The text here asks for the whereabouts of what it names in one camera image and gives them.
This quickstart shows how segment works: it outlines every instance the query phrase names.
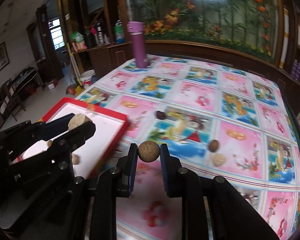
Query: ceiling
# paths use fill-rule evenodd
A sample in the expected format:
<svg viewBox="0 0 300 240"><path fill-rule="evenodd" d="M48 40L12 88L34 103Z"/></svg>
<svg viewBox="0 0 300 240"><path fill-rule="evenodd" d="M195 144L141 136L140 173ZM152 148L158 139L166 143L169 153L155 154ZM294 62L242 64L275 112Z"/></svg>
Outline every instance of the ceiling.
<svg viewBox="0 0 300 240"><path fill-rule="evenodd" d="M0 6L0 34L25 31L35 21L37 8L46 3L47 0L5 0Z"/></svg>

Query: purple bottle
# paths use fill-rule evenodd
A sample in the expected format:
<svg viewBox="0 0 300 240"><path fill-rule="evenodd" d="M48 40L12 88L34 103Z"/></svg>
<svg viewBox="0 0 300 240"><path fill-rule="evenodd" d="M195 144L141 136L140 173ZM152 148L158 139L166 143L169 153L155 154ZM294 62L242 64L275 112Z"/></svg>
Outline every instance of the purple bottle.
<svg viewBox="0 0 300 240"><path fill-rule="evenodd" d="M130 33L136 65L138 68L146 68L149 63L147 61L146 44L143 36L143 23L128 22L127 29Z"/></svg>

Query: wooden chair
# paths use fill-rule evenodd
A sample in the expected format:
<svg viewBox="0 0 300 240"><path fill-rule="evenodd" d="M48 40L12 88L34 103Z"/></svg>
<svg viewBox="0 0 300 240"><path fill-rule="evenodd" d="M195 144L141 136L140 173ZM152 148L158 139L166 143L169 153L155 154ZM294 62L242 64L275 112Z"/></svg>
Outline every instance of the wooden chair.
<svg viewBox="0 0 300 240"><path fill-rule="evenodd" d="M8 88L8 86L11 87L11 86L10 86L10 83L11 83L11 79L9 79L7 82L5 82L5 83L1 86L0 92L2 92L2 91L4 92L4 93L2 93L3 95L5 95L5 96L4 96L4 99L3 99L4 101L6 101L6 97L8 97L9 102L8 102L8 103L6 102L6 104L7 104L7 110L8 110L8 112L13 116L14 120L17 121L17 119L16 119L16 114L17 114L21 109L22 109L23 111L26 111L26 108L25 108L25 106L22 104L22 101L21 101L19 95L16 95L16 94L12 94L12 95L11 95L10 90L9 90L9 88ZM13 110L15 109L16 105L17 105L17 106L19 105L20 108L19 108L19 109L17 110L17 112L14 114L14 113L13 113Z"/></svg>

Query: brown nut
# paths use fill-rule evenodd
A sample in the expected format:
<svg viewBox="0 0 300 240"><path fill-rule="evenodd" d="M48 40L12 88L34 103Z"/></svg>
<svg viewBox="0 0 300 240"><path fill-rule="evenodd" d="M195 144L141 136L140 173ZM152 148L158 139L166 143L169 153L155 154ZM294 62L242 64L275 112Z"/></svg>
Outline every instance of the brown nut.
<svg viewBox="0 0 300 240"><path fill-rule="evenodd" d="M212 140L210 141L209 145L208 145L208 149L211 152L216 152L219 148L219 141L218 140Z"/></svg>
<svg viewBox="0 0 300 240"><path fill-rule="evenodd" d="M139 145L138 156L140 160L150 163L155 161L160 155L160 147L153 141L145 141Z"/></svg>

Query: window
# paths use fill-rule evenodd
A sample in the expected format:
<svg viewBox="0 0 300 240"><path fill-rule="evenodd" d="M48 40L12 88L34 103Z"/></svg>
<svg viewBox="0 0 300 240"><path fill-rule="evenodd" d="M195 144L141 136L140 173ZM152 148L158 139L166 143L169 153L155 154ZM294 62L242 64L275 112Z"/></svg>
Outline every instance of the window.
<svg viewBox="0 0 300 240"><path fill-rule="evenodd" d="M56 19L48 22L54 49L57 50L65 45L60 27L60 20Z"/></svg>

